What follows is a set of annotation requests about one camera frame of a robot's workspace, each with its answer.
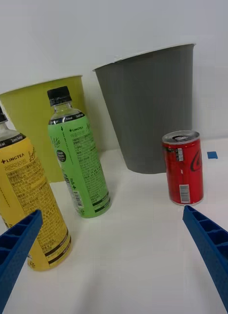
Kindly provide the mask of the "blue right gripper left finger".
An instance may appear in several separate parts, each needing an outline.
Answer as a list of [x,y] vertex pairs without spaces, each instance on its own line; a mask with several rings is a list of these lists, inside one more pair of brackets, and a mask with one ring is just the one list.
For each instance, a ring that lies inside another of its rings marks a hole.
[[0,314],[43,224],[36,210],[0,236]]

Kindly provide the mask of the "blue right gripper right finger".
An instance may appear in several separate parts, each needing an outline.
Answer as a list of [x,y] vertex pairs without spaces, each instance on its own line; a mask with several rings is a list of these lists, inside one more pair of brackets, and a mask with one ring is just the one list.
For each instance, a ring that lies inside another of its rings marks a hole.
[[191,206],[184,207],[182,220],[228,313],[228,232]]

